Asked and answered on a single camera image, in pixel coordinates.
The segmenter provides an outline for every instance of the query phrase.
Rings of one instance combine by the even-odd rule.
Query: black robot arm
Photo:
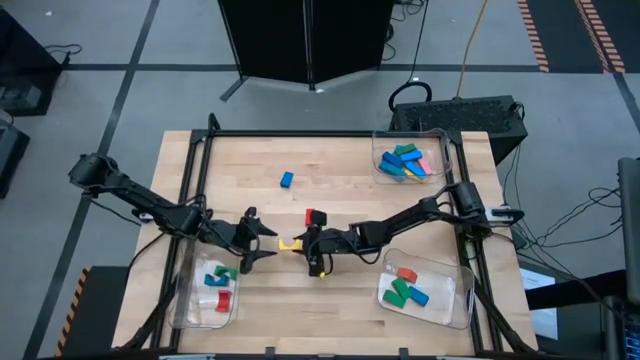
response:
[[[151,215],[163,232],[216,245],[242,257],[240,272],[243,274],[251,271],[255,260],[276,254],[260,250],[259,235],[277,234],[262,225],[254,207],[247,209],[237,225],[212,220],[213,211],[206,208],[204,195],[197,195],[188,203],[174,204],[131,180],[118,170],[113,159],[95,153],[82,155],[69,172],[69,178],[88,196],[97,198],[99,194],[110,193],[132,205],[135,215]],[[254,240],[257,244],[252,250]]]
[[[438,199],[445,193],[451,195],[456,214],[440,210],[445,202],[438,203]],[[302,240],[302,250],[298,253],[307,258],[309,275],[324,277],[323,255],[355,254],[361,257],[380,253],[394,236],[426,222],[445,221],[463,225],[474,237],[485,238],[491,233],[492,227],[512,225],[523,216],[522,211],[509,208],[485,209],[475,184],[461,182],[445,186],[434,196],[423,198],[416,205],[386,220],[350,224],[346,231],[323,230],[322,226],[326,223],[316,223],[296,238]]]

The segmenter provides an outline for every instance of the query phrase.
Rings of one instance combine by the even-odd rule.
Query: blue block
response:
[[[422,170],[420,165],[416,164],[413,161],[404,163],[404,167],[406,167],[409,171],[413,173],[413,175],[417,176],[419,179],[424,179],[427,177],[427,173]]]
[[[213,276],[205,274],[204,284],[209,286],[227,286],[229,285],[229,277],[227,275],[224,275],[216,280]]]
[[[282,175],[282,180],[280,180],[280,186],[288,189],[291,186],[291,181],[293,181],[293,173],[286,171],[284,175]]]
[[[402,160],[388,151],[382,154],[382,160],[402,169]]]
[[[409,286],[409,297],[420,306],[426,306],[429,302],[429,295],[418,290],[415,286]]]
[[[380,162],[380,165],[378,165],[378,169],[384,171],[385,173],[391,175],[391,177],[393,177],[393,179],[397,182],[403,182],[404,179],[406,178],[406,174],[404,173],[404,171],[402,170],[402,168],[399,168],[397,166],[394,166],[391,163],[388,163],[386,161],[382,161]]]
[[[413,150],[410,153],[400,155],[400,159],[404,162],[418,160],[422,157],[420,150]]]

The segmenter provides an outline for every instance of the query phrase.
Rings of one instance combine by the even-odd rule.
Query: wooden table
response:
[[[166,132],[162,142],[151,188],[172,201],[178,199],[189,136]],[[463,133],[463,139],[469,174],[485,206],[500,205],[487,134]],[[305,231],[307,208],[327,212],[329,226],[345,229],[352,222],[393,215],[445,184],[441,178],[429,185],[380,185],[371,168],[367,138],[220,137],[213,141],[205,193],[215,218],[237,222],[248,206],[256,206],[266,226],[291,239]],[[279,186],[284,171],[295,174],[288,190]],[[157,234],[153,224],[143,226],[137,248]],[[513,244],[492,237],[484,245],[496,305],[523,340],[537,348]],[[168,247],[167,238],[133,268],[114,346],[128,340],[157,303]],[[277,249],[277,238],[265,237],[262,248]],[[459,264],[453,227],[442,222],[408,231],[384,251],[392,248]],[[334,258],[335,270],[324,280],[308,277],[307,264],[297,254],[258,261],[240,279],[237,319],[219,330],[183,330],[180,352],[264,353],[274,346],[278,354],[394,355],[401,347],[412,355],[473,354],[468,328],[431,324],[377,303],[382,261],[370,266],[355,256]],[[491,349],[484,309],[477,303],[484,347]],[[166,322],[162,344],[169,339]]]

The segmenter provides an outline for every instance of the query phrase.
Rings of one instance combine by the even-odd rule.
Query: clear plastic bin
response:
[[[418,274],[415,284],[429,296],[426,306],[407,299],[401,309],[382,299],[386,290],[394,290],[391,282],[397,279],[398,268],[408,268]],[[474,275],[466,267],[450,266],[391,249],[384,257],[378,281],[378,303],[391,311],[455,329],[469,326],[473,311]]]
[[[422,157],[431,168],[431,173],[424,180],[416,181],[408,177],[396,177],[380,170],[382,155],[392,153],[397,145],[414,144],[422,153]],[[426,132],[389,132],[374,131],[371,138],[371,157],[373,161],[373,178],[378,184],[420,185],[438,181],[452,169],[451,155],[447,133],[441,129]]]
[[[195,243],[189,248],[188,242]],[[190,270],[191,281],[184,280],[186,277],[181,274],[174,297],[170,307],[169,321],[172,327],[184,328],[206,328],[220,329],[235,320],[238,309],[239,298],[239,258],[230,254],[217,246],[204,244],[200,241],[184,239],[181,247],[182,261],[188,256],[193,257],[192,266],[183,269],[181,264],[178,269]],[[213,275],[216,266],[223,265],[238,269],[236,280],[229,279],[228,286],[205,285],[205,274]],[[231,292],[231,308],[229,312],[218,312],[218,291],[226,290]]]

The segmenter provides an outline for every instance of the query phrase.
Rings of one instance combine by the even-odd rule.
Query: gray floor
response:
[[[460,64],[480,0],[432,0],[419,55],[422,64]],[[128,63],[149,0],[6,1],[8,10],[43,45],[81,43],[74,63]],[[469,56],[471,64],[534,65],[526,31],[513,1],[490,3]],[[396,9],[396,17],[401,16]],[[391,63],[410,63],[420,16],[394,23],[397,49]],[[503,47],[496,44],[509,43]],[[230,64],[232,55],[215,1],[161,0],[141,63]],[[205,126],[215,112],[225,129],[384,129],[391,116],[389,94],[407,72],[365,72],[321,84],[323,93],[299,85],[250,79],[227,102],[219,96],[234,72],[137,72],[124,104],[110,155],[120,168],[149,185],[165,130]],[[458,74],[417,73],[434,99],[455,94]],[[65,72],[49,113],[16,125],[32,142],[7,199],[0,201],[5,241],[0,270],[9,289],[0,315],[5,358],[22,357],[64,245],[80,191],[66,174],[81,153],[94,151],[120,88],[121,72]],[[640,75],[627,75],[640,94]],[[616,186],[616,161],[637,157],[640,142],[611,75],[468,73],[463,97],[512,94],[526,106],[529,137],[522,145],[518,185],[521,206],[536,234],[587,199],[595,186]],[[419,91],[398,101],[419,101]],[[510,159],[500,167],[504,176]],[[516,203],[513,185],[507,191]],[[120,202],[101,201],[126,212]],[[579,240],[607,232],[615,211],[589,210],[550,240]],[[52,355],[78,274],[87,265],[125,265],[133,255],[137,228],[92,207],[66,279],[62,283],[40,355]],[[621,234],[591,244],[554,249],[577,275],[624,266]]]

